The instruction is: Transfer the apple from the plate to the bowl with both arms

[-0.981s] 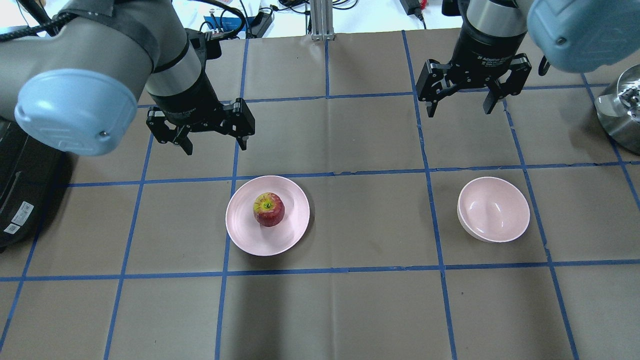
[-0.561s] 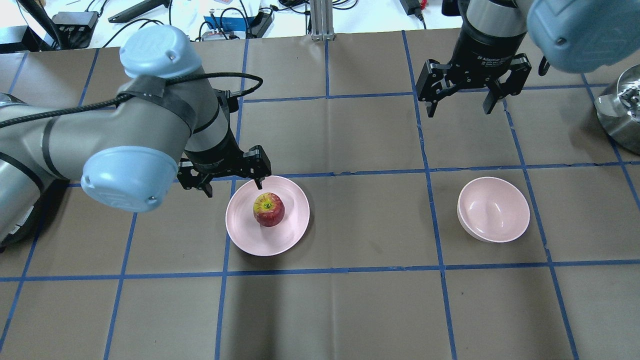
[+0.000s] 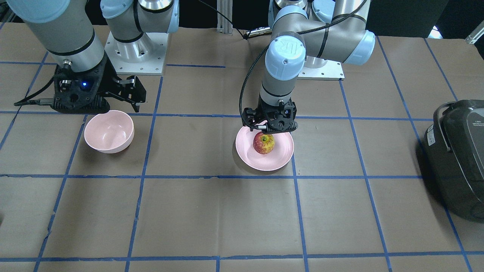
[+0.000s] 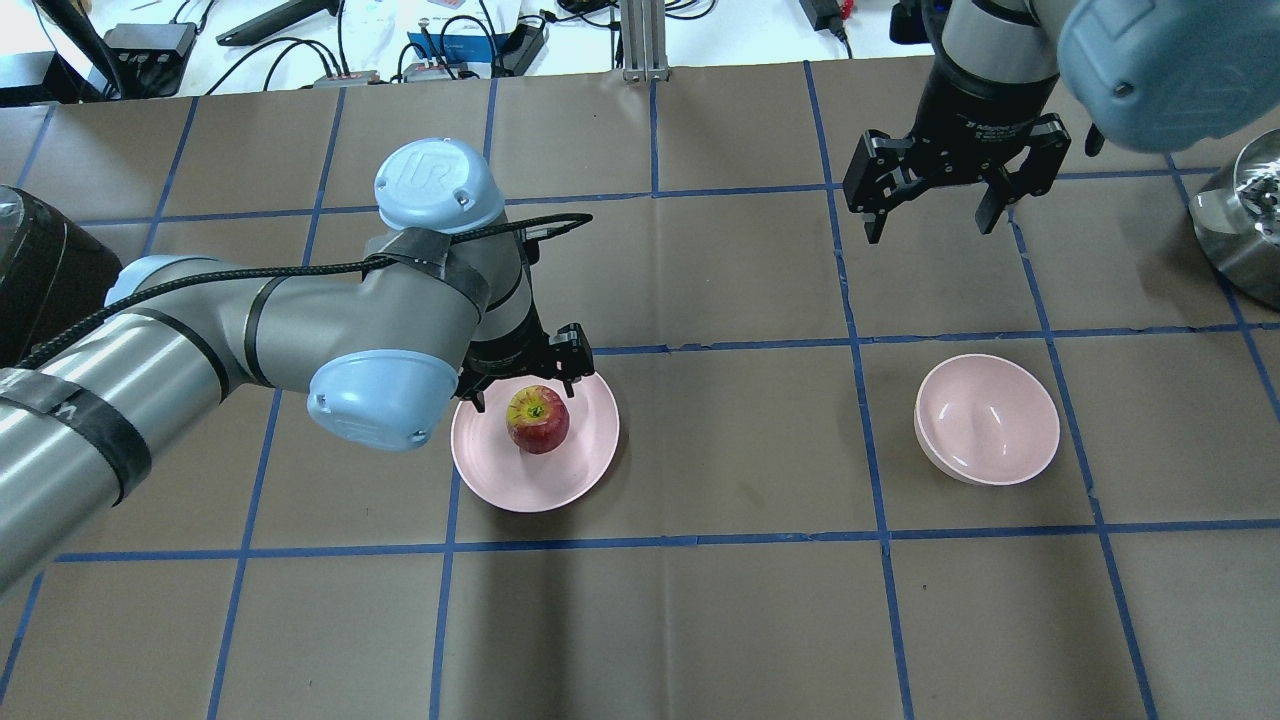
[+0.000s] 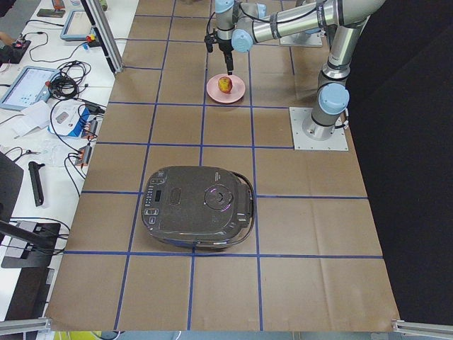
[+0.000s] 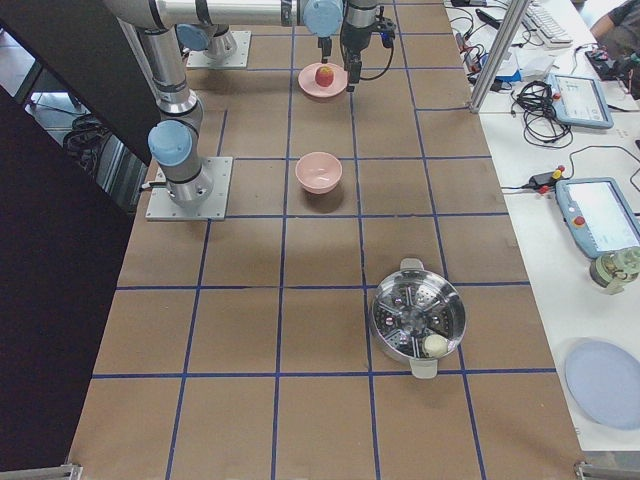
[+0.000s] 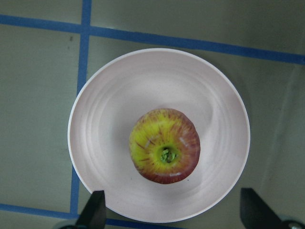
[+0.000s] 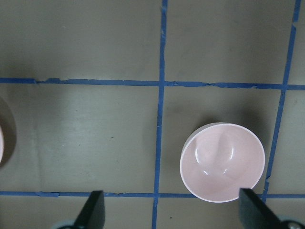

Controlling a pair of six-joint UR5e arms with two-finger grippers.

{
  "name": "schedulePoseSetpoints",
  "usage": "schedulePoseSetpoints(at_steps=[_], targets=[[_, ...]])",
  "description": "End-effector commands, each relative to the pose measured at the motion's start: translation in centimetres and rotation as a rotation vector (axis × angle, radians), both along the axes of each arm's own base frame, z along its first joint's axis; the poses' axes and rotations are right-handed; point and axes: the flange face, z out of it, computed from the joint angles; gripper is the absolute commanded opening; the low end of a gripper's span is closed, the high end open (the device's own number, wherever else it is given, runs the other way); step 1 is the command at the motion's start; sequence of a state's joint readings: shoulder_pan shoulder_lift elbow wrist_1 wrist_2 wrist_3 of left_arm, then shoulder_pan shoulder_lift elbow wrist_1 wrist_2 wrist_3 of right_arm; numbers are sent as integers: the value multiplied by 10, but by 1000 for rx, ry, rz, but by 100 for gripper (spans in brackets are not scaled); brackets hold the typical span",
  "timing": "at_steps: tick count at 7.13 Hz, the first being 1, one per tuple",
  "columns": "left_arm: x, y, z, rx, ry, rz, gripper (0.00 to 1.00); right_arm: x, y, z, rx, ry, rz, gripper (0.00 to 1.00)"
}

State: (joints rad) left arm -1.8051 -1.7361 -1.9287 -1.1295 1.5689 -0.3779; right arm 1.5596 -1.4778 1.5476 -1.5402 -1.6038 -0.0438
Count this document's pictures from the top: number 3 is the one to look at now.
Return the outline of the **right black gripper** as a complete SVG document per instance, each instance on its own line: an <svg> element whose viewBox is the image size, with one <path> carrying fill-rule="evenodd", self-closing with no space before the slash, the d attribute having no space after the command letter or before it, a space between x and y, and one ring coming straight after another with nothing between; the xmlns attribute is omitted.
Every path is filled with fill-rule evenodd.
<svg viewBox="0 0 484 272"><path fill-rule="evenodd" d="M135 113L146 102L146 89L138 76L118 81L107 54L94 68L75 73L57 65L54 72L53 109L64 114L100 114L110 110L106 97L129 103Z"/></svg>

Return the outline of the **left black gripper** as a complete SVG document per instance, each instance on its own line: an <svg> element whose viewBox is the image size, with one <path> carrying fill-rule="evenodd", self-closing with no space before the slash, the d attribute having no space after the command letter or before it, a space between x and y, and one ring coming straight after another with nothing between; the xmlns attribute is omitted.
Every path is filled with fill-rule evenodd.
<svg viewBox="0 0 484 272"><path fill-rule="evenodd" d="M260 130L263 134L288 133L298 128L296 113L297 107L292 100L279 102L277 106L259 100L255 110L246 107L242 111L242 122L251 131Z"/></svg>

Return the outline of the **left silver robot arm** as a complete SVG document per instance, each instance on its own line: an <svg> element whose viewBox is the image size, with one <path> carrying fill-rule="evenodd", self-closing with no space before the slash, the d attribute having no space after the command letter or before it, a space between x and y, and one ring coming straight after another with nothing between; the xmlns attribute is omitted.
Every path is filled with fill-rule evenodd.
<svg viewBox="0 0 484 272"><path fill-rule="evenodd" d="M256 57L240 91L240 102L252 70L261 57L265 70L256 109L242 108L243 126L264 134L294 131L297 107L292 101L307 57L362 65L375 46L367 30L370 0L273 0L271 41Z"/></svg>

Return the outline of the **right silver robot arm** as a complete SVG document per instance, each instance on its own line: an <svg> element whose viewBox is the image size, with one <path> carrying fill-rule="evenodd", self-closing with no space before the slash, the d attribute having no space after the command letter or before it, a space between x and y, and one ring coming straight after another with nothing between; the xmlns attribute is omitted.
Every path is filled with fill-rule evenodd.
<svg viewBox="0 0 484 272"><path fill-rule="evenodd" d="M111 57L86 14L86 0L9 0L7 4L57 63L37 92L15 102L49 106L64 114L100 114L108 97L129 103L138 113L146 89L135 76L121 79L112 61L141 63L155 57L149 33L173 33L179 26L178 0L102 0L102 16L116 49Z"/></svg>

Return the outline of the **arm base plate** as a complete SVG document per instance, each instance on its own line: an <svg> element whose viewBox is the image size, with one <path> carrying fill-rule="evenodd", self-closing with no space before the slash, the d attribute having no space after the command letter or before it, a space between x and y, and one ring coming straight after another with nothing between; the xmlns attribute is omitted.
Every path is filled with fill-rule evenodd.
<svg viewBox="0 0 484 272"><path fill-rule="evenodd" d="M342 64L333 60L307 56L304 67L298 75L301 80L343 80Z"/></svg>
<svg viewBox="0 0 484 272"><path fill-rule="evenodd" d="M168 33L144 33L134 42L123 43L110 32L104 50L117 74L161 76L169 36Z"/></svg>

